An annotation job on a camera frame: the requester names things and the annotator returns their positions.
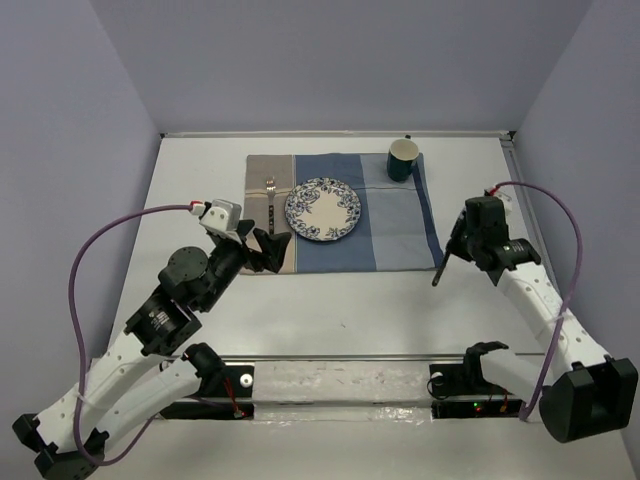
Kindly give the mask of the silver knife black handle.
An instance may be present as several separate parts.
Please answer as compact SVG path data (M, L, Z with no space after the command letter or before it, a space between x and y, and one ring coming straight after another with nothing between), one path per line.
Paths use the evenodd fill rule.
M432 279L431 285L433 287L437 287L439 285L439 282L440 282L440 280L441 280L441 278L443 276L443 273L444 273L444 271L446 269L446 266L447 266L447 263L448 263L448 261L450 259L450 256L451 256L450 248L446 247L446 249L444 251L443 258L442 258L442 261L441 261L441 263L440 263L440 265L439 265L439 267L438 267L438 269L437 269L437 271L436 271L436 273L435 273L435 275L434 275L434 277Z

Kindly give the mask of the blue beige checked cloth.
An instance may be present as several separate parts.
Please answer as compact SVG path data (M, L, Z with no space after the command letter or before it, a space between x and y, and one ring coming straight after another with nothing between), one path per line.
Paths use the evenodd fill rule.
M404 182L387 175L385 153L250 155L246 159L243 214L266 230L266 183L275 180L274 225L290 229L285 202L291 190L312 178L340 180L353 188L362 206L354 229L342 239L318 242L292 234L283 274L432 270L443 251L429 198L424 157Z

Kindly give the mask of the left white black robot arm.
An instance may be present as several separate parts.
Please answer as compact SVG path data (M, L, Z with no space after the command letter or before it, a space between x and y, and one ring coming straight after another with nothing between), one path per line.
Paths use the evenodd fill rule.
M106 353L83 365L82 378L60 400L12 425L35 452L45 479L86 479L107 465L124 435L184 397L232 395L235 380L206 343L190 344L197 316L210 311L242 269L277 273L291 235L270 234L251 220L227 232L208 228L211 252L187 246L159 272L159 284Z

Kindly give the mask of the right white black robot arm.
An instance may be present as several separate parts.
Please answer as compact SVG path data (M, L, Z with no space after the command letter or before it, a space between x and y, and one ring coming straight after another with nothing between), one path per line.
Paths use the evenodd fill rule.
M511 302L544 348L541 366L517 359L501 341L469 347L462 384L482 392L496 385L518 397L521 420L541 419L560 443L628 426L639 373L595 341L548 278L540 255L509 235L501 199L466 200L447 244L449 254L474 264Z

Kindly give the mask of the dark green white mug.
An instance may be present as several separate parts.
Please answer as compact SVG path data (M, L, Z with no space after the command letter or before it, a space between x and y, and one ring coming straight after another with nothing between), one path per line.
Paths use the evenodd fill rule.
M405 182L411 175L420 155L418 145L410 135L394 140L387 155L387 175L395 182Z

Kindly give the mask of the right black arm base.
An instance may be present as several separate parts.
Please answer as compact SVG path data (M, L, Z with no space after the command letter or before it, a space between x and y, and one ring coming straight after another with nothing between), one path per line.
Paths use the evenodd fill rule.
M468 347L460 363L432 364L427 392L434 400L435 419L480 419L516 417L523 402L503 387L487 382L481 370L482 357L507 350L498 342L479 342Z

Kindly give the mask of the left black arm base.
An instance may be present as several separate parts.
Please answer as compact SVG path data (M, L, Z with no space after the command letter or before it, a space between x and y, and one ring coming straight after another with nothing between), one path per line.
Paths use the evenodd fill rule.
M254 367L226 364L206 343L192 344L180 355L195 367L197 390L165 407L166 420L244 420L254 414Z

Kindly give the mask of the blue floral white plate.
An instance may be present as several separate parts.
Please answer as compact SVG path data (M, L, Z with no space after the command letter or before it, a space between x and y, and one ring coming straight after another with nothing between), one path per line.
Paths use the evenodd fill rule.
M362 214L362 203L346 183L317 177L296 185L284 204L289 227L304 239L337 241L348 235Z

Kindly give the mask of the silver fork black handle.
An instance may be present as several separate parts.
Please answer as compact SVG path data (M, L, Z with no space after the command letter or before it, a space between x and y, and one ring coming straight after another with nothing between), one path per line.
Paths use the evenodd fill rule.
M266 192L268 199L268 229L269 234L273 235L275 233L275 195L276 195L276 185L275 178L269 177L266 179Z

